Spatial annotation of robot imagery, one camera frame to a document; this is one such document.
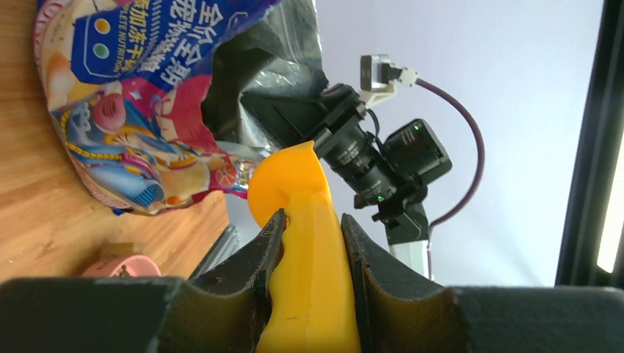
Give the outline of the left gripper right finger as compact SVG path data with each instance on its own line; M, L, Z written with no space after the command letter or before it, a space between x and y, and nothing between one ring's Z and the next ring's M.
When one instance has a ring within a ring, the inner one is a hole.
M364 352L621 352L623 292L445 287L341 218Z

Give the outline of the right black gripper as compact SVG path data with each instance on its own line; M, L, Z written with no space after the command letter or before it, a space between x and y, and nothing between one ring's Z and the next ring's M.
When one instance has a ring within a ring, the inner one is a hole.
M336 84L313 98L247 92L241 103L282 147L314 140L316 156L354 191L354 208L386 202L403 186L374 147L377 136L362 129L363 105L351 86Z

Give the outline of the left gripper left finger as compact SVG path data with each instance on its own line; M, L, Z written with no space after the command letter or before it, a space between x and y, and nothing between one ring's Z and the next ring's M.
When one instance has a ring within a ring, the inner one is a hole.
M230 258L180 277L24 277L1 285L3 352L253 352L269 320L278 210Z

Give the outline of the yellow plastic scoop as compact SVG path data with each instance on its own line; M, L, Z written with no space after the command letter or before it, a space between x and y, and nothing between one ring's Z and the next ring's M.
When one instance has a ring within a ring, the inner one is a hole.
M257 352L360 352L355 294L330 188L311 141L256 168L247 200L260 226L286 214L282 257L269 279L272 312Z

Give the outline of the pink blue pet food bag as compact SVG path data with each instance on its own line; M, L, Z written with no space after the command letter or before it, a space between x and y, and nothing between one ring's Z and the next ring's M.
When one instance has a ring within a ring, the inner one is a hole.
M242 95L327 86L314 1L39 1L33 53L71 162L117 214L245 199L280 145Z

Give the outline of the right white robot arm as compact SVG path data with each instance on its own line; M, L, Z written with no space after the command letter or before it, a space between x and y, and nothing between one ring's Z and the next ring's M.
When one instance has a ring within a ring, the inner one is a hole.
M256 221L295 199L321 193L332 202L323 165L354 191L356 209L375 206L390 246L428 240L423 200L430 183L452 162L430 124L409 121L381 141L361 127L374 112L349 85L338 84L315 98L247 92L241 104L281 145L262 162L249 184Z

